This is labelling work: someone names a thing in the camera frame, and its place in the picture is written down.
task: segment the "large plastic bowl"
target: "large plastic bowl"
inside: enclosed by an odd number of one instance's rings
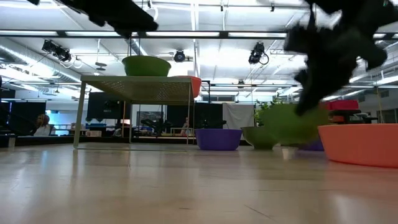
[[[233,151],[241,142],[242,130],[196,129],[195,134],[201,150]]]
[[[320,126],[326,155],[332,161],[398,168],[398,124]]]
[[[191,81],[192,81],[192,94],[193,94],[193,97],[196,98],[196,97],[199,96],[200,87],[201,87],[201,78],[193,77],[193,76],[190,76],[190,75],[179,75],[179,76],[174,76],[174,77],[190,78]]]
[[[128,56],[122,63],[128,76],[167,77],[172,67],[165,60],[151,56]]]
[[[244,139],[258,150],[271,150],[278,142],[270,134],[269,128],[266,127],[244,127]]]
[[[328,111],[317,107],[299,117],[295,104],[274,105],[260,115],[270,135],[282,145],[308,144],[318,137],[318,126],[328,124]]]

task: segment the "white backdrop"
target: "white backdrop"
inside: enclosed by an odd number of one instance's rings
[[[223,103],[224,129],[241,129],[254,126],[254,105]]]

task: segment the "wooden floor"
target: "wooden floor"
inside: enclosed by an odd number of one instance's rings
[[[18,224],[396,224],[398,170],[328,162],[280,150],[0,152],[0,223]]]

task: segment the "person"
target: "person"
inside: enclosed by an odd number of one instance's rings
[[[181,130],[181,135],[182,136],[186,136],[187,134],[190,134],[189,129],[188,129],[188,123],[189,123],[189,119],[188,119],[188,117],[186,117],[185,118],[185,123],[182,126],[182,128],[184,128],[184,129]]]
[[[36,119],[37,130],[34,136],[50,136],[55,134],[55,128],[53,125],[49,124],[50,117],[46,114],[41,114]]]
[[[120,124],[115,125],[112,137],[122,137],[122,127]]]

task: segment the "table leg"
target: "table leg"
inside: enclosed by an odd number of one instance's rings
[[[188,94],[188,124],[187,124],[187,144],[189,144],[189,122],[190,122],[190,107],[191,107],[191,88],[192,84],[189,84],[189,94]]]
[[[131,135],[132,135],[132,106],[133,104],[131,104],[130,106],[130,132],[129,132],[129,143],[131,144]]]
[[[83,115],[83,105],[85,103],[85,93],[86,93],[86,83],[82,82],[81,86],[80,86],[79,105],[78,105],[78,109],[77,109],[76,126],[75,126],[75,138],[73,140],[73,147],[75,149],[78,149],[78,147],[79,147],[81,116]]]

